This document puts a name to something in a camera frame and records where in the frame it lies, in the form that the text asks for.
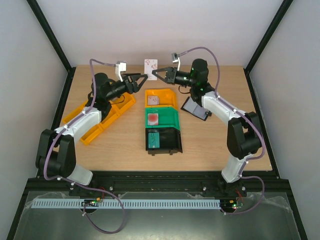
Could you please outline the white card red dots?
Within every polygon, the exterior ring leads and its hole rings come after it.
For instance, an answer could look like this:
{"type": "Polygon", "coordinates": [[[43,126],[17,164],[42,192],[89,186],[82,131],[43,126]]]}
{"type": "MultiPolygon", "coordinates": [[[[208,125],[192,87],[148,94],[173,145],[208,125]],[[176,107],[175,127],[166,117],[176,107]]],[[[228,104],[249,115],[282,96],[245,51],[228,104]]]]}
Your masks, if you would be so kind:
{"type": "Polygon", "coordinates": [[[144,73],[148,76],[148,81],[156,81],[157,77],[152,74],[153,70],[158,68],[157,59],[145,59],[144,60],[144,73]]]}

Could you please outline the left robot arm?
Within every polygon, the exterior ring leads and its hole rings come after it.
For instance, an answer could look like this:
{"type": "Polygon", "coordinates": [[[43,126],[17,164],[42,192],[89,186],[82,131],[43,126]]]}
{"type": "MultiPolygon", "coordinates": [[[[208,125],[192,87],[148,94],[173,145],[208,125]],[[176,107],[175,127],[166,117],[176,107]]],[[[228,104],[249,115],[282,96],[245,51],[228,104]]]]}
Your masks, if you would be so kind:
{"type": "Polygon", "coordinates": [[[137,93],[148,76],[124,73],[121,78],[115,81],[103,72],[94,74],[88,101],[80,113],[65,125],[54,130],[45,129],[41,133],[35,165],[43,171],[43,177],[47,181],[65,178],[84,186],[90,184],[92,171],[77,164],[77,142],[91,128],[107,118],[113,99],[125,93],[137,93]]]}

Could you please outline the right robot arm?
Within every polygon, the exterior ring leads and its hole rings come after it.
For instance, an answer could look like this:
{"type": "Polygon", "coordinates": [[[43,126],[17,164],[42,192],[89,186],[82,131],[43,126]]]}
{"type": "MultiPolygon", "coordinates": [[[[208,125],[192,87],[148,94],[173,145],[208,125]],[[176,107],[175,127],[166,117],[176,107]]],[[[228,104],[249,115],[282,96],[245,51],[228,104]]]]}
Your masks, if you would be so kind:
{"type": "Polygon", "coordinates": [[[190,97],[198,106],[218,117],[227,126],[228,162],[221,171],[218,191],[229,196],[243,179],[243,171],[251,160],[257,160],[259,149],[265,149],[259,118],[255,112],[245,112],[230,104],[209,83],[208,64],[195,59],[189,72],[177,67],[158,68],[152,74],[163,82],[189,88],[190,97]]]}

